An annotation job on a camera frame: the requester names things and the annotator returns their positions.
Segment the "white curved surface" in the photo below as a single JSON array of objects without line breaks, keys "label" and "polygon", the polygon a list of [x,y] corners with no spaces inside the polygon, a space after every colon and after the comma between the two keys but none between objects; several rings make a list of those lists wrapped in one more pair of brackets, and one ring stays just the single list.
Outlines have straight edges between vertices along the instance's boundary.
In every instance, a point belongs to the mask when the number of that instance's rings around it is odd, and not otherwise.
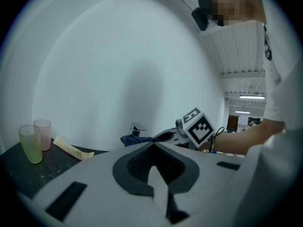
[{"label": "white curved surface", "polygon": [[199,106],[215,125],[224,95],[189,28],[158,0],[105,0],[74,21],[49,52],[32,119],[53,137],[100,150],[123,147],[131,122],[153,136]]}]

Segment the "blue cloth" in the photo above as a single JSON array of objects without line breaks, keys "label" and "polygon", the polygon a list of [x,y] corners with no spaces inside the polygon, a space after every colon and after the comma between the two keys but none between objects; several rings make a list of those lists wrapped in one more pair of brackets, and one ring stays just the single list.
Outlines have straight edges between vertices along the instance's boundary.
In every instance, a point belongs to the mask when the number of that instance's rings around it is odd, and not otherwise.
[{"label": "blue cloth", "polygon": [[143,142],[161,142],[162,141],[162,140],[159,140],[159,139],[153,138],[153,137],[138,137],[133,134],[128,134],[128,135],[122,136],[120,138],[120,140],[122,141],[124,146],[131,146],[131,145],[135,145],[135,144],[139,144],[139,143],[143,143]]}]

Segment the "ceiling light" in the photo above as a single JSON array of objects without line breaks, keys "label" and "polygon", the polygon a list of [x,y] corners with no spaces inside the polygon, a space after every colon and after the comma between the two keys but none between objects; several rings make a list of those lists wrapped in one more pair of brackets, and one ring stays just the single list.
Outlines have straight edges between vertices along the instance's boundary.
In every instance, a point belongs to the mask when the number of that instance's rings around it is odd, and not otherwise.
[{"label": "ceiling light", "polygon": [[245,114],[245,113],[246,113],[246,114],[249,114],[250,112],[244,112],[244,111],[235,111],[235,113],[239,113],[239,114],[240,114],[240,113],[241,113],[241,114]]},{"label": "ceiling light", "polygon": [[240,98],[249,98],[249,99],[264,99],[264,96],[240,96]]}]

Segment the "cup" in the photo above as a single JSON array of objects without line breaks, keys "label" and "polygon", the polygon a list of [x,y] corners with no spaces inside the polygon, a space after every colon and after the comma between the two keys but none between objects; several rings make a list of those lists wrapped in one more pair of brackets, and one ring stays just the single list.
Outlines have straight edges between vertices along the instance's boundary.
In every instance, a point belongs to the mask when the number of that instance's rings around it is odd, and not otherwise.
[{"label": "cup", "polygon": [[42,150],[48,150],[51,147],[51,122],[45,119],[37,119],[33,124],[40,128]]},{"label": "cup", "polygon": [[42,160],[40,129],[34,125],[24,125],[19,130],[22,148],[28,160],[37,164]]}]

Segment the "green plastic cup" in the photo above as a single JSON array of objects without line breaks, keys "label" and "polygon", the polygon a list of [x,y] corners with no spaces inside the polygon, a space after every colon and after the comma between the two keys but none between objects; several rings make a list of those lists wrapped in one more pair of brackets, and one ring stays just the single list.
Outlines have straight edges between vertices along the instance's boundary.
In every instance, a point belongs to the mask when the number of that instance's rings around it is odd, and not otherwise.
[{"label": "green plastic cup", "polygon": [[41,132],[39,127],[24,125],[19,130],[22,148],[28,160],[37,164],[42,160]]}]

